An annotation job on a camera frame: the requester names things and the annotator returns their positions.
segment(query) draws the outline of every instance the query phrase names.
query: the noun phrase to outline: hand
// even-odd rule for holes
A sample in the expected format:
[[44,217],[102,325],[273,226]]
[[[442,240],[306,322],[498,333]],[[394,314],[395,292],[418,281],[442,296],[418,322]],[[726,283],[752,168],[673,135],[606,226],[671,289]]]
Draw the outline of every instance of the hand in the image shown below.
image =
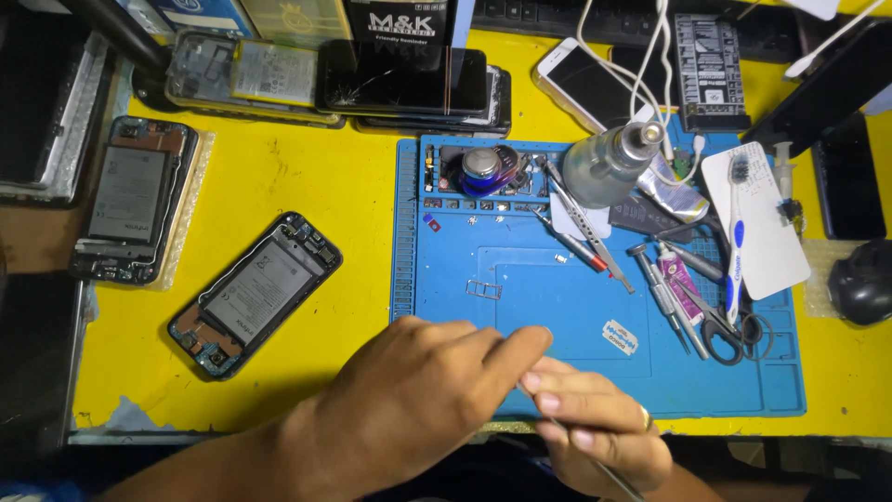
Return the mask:
[[541,327],[505,339],[467,321],[401,317],[286,418],[300,431],[295,482],[314,483],[314,500],[347,500],[418,476],[489,421],[550,344]]
[[639,492],[656,489],[673,469],[669,448],[641,405],[603,375],[543,357],[521,379],[543,416],[536,423],[558,478],[586,495],[627,499],[592,460],[613,467]]

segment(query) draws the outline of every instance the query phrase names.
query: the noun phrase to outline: yellow workbench surface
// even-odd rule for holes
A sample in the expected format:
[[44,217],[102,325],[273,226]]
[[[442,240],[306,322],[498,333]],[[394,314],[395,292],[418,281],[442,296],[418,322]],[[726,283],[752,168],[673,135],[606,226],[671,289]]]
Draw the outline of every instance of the yellow workbench surface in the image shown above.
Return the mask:
[[[576,141],[587,136],[533,86],[533,66],[558,41],[471,32],[468,45],[511,72],[511,139]],[[594,46],[606,54],[606,46]],[[770,112],[794,84],[784,66],[742,63],[747,111]],[[158,426],[239,431],[284,412],[329,381],[388,322],[397,137],[164,114],[131,100],[132,115],[182,121],[217,133],[201,195],[167,292],[97,283],[99,317],[87,326],[72,413],[77,427],[107,423],[119,406],[139,406]],[[892,113],[868,118],[886,221],[892,222]],[[805,206],[805,236],[822,238],[810,154],[793,161],[794,196]],[[240,255],[277,214],[303,213],[343,251],[343,266],[285,322],[230,381],[204,382],[165,331],[178,309]],[[797,327],[808,412],[790,418],[661,421],[688,434],[826,434],[892,437],[892,324],[856,328],[805,317]]]

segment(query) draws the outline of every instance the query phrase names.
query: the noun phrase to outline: computer mouse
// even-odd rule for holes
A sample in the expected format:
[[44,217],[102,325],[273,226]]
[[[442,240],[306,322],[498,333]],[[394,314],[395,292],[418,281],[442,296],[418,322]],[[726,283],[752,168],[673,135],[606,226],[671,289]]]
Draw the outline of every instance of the computer mouse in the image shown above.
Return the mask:
[[867,326],[892,317],[892,240],[872,240],[837,260],[827,287],[833,306],[855,324]]

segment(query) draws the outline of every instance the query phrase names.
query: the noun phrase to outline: white iphone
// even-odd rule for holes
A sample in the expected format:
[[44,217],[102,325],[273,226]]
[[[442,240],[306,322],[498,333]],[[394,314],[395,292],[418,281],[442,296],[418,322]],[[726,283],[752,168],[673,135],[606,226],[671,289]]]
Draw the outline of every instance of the white iphone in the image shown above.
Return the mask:
[[[620,82],[586,53],[575,38],[565,38],[536,65],[536,86],[551,96],[593,133],[600,133],[630,121],[629,98],[632,86]],[[634,120],[647,121],[653,106],[636,99]]]

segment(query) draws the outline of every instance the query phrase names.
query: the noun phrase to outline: keyboard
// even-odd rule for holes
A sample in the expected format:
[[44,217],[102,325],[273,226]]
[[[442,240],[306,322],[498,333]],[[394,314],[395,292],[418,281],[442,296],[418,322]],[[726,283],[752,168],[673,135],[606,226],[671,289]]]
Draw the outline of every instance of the keyboard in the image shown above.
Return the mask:
[[[471,28],[575,37],[584,6],[584,0],[476,0]],[[674,33],[675,13],[727,14],[734,19],[749,6],[734,0],[672,0],[670,27]],[[757,5],[735,24],[743,59],[792,63],[802,56],[797,20],[791,8]],[[654,1],[594,0],[582,27],[582,36],[588,42],[646,48],[656,26]]]

